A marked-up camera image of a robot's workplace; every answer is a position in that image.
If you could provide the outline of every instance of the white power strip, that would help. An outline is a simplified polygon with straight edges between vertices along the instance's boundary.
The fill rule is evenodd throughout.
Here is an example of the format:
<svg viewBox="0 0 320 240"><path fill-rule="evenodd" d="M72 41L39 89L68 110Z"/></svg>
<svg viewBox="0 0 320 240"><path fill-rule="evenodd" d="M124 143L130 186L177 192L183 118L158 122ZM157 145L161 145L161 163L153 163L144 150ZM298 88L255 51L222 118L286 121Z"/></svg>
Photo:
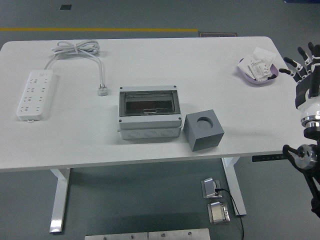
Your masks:
<svg viewBox="0 0 320 240"><path fill-rule="evenodd" d="M16 115L21 121L37 121L46 117L54 93L52 70L33 70L26 83Z"/></svg>

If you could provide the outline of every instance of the table leg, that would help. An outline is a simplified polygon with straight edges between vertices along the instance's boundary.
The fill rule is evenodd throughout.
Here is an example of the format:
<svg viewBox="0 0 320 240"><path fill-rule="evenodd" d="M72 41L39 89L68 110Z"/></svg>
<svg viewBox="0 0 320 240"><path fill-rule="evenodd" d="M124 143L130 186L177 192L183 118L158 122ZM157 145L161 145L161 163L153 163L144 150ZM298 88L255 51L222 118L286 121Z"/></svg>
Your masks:
<svg viewBox="0 0 320 240"><path fill-rule="evenodd" d="M51 172L58 178L50 225L50 233L52 234L62 232L70 168L51 169Z"/></svg>
<svg viewBox="0 0 320 240"><path fill-rule="evenodd" d="M237 175L235 172L234 165L239 160L239 157L224 157L222 158L222 163L224 167L224 172L226 176L226 180L228 182L230 193L236 203L239 214L236 211L236 206L233 203L234 211L236 215L247 215L244 200L241 195Z"/></svg>

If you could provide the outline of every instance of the white table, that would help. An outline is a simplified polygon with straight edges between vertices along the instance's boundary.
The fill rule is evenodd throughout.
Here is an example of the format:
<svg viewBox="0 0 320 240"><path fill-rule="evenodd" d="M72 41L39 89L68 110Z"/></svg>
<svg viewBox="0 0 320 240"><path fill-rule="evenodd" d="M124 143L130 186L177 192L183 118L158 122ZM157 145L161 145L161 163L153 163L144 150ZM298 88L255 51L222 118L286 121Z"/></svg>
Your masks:
<svg viewBox="0 0 320 240"><path fill-rule="evenodd" d="M70 168L224 158L230 191L246 214L233 168L239 157L311 143L303 136L290 76L258 87L239 72L239 60L256 47L277 53L274 65L286 68L268 37L98 40L110 94L98 96L93 60L58 60L50 66L57 86L48 118L21 122L16 110L29 73L45 67L56 42L13 41L0 51L0 171L51 169L58 177L51 232L62 228ZM225 132L219 146L191 152L183 132L178 138L120 139L119 87L158 85L177 85L183 117L213 109Z"/></svg>

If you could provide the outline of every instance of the electrical distribution box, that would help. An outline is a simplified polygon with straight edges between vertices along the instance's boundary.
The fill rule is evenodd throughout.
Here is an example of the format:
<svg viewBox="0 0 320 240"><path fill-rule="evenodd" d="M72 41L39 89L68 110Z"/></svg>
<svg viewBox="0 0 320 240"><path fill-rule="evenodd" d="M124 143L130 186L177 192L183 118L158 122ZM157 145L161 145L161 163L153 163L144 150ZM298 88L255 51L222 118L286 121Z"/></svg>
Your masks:
<svg viewBox="0 0 320 240"><path fill-rule="evenodd" d="M120 87L118 132L122 139L178 137L181 128L177 86Z"/></svg>

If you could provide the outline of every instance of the yellow floor line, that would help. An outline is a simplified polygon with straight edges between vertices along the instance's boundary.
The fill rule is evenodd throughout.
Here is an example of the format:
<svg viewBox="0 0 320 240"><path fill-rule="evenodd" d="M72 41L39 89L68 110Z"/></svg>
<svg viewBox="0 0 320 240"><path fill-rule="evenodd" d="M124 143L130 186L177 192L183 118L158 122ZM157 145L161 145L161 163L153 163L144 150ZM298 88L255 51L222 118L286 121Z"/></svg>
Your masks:
<svg viewBox="0 0 320 240"><path fill-rule="evenodd" d="M195 28L0 27L0 32L198 32Z"/></svg>

